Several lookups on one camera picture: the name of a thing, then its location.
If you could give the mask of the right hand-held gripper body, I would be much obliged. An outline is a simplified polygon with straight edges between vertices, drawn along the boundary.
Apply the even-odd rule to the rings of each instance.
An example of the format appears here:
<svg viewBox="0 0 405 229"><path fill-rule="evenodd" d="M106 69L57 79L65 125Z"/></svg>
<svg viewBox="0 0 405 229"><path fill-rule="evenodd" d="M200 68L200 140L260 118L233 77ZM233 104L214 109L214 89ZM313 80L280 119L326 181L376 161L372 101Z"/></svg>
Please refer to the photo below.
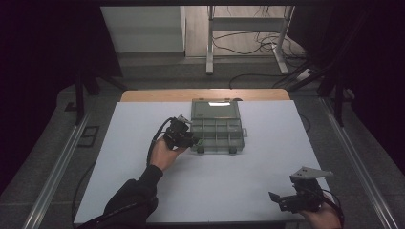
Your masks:
<svg viewBox="0 0 405 229"><path fill-rule="evenodd" d="M303 166L290 177L297 178L295 184L292 183L296 191L295 195L280 197L278 203L282 211L298 213L299 211L316 212L324 202L324 195L317 179L320 177L332 177L332 171L323 171Z"/></svg>

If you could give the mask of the person's left hand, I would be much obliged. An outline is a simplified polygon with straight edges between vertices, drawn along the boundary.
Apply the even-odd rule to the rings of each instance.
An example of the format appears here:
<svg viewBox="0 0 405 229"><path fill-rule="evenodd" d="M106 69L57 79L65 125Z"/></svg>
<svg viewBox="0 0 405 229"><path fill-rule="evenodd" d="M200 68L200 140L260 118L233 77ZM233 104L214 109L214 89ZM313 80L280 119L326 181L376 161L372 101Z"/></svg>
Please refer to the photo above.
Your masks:
<svg viewBox="0 0 405 229"><path fill-rule="evenodd" d="M185 151L186 148L169 149L164 139L160 137L153 147L149 164L158 167L164 172L175 162L177 157Z"/></svg>

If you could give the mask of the person's right hand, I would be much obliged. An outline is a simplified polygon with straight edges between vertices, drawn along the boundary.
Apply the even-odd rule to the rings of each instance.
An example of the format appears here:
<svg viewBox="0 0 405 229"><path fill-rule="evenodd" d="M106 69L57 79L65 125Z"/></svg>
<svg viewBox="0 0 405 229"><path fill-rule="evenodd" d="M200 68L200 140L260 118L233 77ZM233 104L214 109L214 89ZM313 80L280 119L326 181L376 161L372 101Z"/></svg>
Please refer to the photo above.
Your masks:
<svg viewBox="0 0 405 229"><path fill-rule="evenodd" d="M343 229L336 211L324 202L317 212L300 211L312 229Z"/></svg>

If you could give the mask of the black metal stand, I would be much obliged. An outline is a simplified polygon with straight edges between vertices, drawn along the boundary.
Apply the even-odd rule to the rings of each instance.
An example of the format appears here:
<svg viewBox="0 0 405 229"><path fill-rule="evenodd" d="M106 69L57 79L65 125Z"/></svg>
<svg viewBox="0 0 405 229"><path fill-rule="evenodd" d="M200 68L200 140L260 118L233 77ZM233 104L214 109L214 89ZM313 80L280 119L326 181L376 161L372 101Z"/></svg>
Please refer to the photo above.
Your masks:
<svg viewBox="0 0 405 229"><path fill-rule="evenodd" d="M311 74L307 78L294 83L292 86L288 86L287 90L289 92L294 92L302 87L308 85L310 82L317 80L321 76L324 76L324 79L321 82L321 85L317 89L317 93L321 97L329 96L331 91L334 91L334 108L333 116L337 121L340 127L344 126L342 119L342 108L344 101L344 77L340 71L341 63L337 60L331 61L329 65L325 68Z"/></svg>
<svg viewBox="0 0 405 229"><path fill-rule="evenodd" d="M85 115L84 89L86 89L90 95L99 95L100 93L100 87L96 81L97 78L103 79L123 92L129 90L126 85L101 71L89 70L78 72L75 76L76 125L84 119Z"/></svg>

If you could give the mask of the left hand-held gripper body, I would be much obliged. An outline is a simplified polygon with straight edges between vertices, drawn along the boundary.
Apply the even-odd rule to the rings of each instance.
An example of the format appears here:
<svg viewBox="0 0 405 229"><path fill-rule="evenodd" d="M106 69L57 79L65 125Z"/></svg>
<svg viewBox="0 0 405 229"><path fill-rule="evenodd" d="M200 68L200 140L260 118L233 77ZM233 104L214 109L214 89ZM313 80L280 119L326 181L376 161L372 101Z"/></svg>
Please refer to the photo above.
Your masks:
<svg viewBox="0 0 405 229"><path fill-rule="evenodd" d="M193 145L193 134L188 131L190 121L182 115L170 119L170 126L166 129L163 139L170 150L175 147L188 148Z"/></svg>

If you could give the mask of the aluminium floor rail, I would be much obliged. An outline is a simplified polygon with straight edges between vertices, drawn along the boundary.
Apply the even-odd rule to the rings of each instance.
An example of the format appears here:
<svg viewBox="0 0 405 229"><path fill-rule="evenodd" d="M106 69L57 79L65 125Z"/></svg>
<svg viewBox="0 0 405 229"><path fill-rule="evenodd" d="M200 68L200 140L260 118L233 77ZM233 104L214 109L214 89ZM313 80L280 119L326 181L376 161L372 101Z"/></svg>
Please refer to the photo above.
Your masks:
<svg viewBox="0 0 405 229"><path fill-rule="evenodd" d="M43 218L51 204L58 185L63 178L67 166L73 156L77 143L88 123L90 112L86 113L82 119L75 124L67 142L57 158L43 188L24 222L22 229L39 229Z"/></svg>
<svg viewBox="0 0 405 229"><path fill-rule="evenodd" d="M336 132L340 144L342 145L354 171L358 176L363 189L365 190L365 193L369 198L374 211L376 212L381 224L383 225L383 228L399 229L386 199L383 198L383 195L374 183L372 176L361 160L360 155L352 144L352 141L349 138L345 128L342 127L334 117L331 104L325 98L320 98L319 101L322 104L322 108L325 114L328 116L332 128Z"/></svg>

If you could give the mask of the white power strip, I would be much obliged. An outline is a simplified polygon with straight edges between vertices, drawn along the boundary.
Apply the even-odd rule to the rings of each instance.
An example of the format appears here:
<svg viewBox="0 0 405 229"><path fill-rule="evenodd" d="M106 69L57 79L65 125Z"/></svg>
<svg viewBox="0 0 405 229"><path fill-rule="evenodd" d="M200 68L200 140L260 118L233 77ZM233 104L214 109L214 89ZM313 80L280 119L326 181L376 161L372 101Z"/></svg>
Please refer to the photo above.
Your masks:
<svg viewBox="0 0 405 229"><path fill-rule="evenodd" d="M299 73L297 75L296 80L297 81L302 81L302 80L308 78L311 74L312 74L311 69L305 69L304 71L302 71L301 73Z"/></svg>

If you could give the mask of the white metal desk frame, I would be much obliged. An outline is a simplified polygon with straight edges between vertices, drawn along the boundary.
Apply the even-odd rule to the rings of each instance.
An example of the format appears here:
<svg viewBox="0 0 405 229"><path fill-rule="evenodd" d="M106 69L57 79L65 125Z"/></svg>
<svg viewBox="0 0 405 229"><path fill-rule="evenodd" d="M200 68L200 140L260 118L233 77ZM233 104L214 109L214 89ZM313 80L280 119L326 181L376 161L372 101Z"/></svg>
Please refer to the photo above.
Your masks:
<svg viewBox="0 0 405 229"><path fill-rule="evenodd" d="M288 31L293 6L286 6L286 12L279 18L268 17L215 17L214 7L207 7L208 14L208 41L206 48L206 73L213 73L213 32L214 31L246 31L246 32L278 32L277 43L272 46L273 55L277 61L280 72L288 73L287 63L282 55L282 46Z"/></svg>

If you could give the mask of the clear plastic compartment box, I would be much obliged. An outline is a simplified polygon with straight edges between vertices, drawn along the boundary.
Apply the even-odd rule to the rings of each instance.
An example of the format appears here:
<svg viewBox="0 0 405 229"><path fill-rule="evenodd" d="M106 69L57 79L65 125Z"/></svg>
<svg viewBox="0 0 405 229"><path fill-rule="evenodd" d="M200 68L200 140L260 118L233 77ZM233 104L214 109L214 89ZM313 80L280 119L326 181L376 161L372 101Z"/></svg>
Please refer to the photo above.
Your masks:
<svg viewBox="0 0 405 229"><path fill-rule="evenodd" d="M197 154L236 155L245 147L239 105L235 100L193 100L191 132L203 148L191 150Z"/></svg>

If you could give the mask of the white table board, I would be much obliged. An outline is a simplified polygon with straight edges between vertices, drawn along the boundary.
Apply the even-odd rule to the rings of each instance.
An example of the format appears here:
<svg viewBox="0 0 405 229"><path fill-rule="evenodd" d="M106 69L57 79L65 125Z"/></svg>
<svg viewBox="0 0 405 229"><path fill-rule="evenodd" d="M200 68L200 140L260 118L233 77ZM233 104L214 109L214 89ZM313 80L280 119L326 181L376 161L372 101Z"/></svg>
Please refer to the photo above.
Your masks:
<svg viewBox="0 0 405 229"><path fill-rule="evenodd" d="M242 101L245 146L235 156L181 154L158 184L150 223L298 220L269 198L294 194L290 175L319 163L293 101ZM190 116L188 102L119 102L75 217L102 214L106 203L145 169L153 135L169 117Z"/></svg>

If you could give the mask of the white cabinet panel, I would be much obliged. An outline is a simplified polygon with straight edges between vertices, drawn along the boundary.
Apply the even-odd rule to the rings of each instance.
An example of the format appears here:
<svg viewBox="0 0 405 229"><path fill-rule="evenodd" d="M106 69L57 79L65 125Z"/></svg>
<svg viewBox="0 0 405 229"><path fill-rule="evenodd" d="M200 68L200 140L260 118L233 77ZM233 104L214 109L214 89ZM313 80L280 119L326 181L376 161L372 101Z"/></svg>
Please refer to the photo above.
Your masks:
<svg viewBox="0 0 405 229"><path fill-rule="evenodd" d="M184 6L100 9L118 53L185 51Z"/></svg>

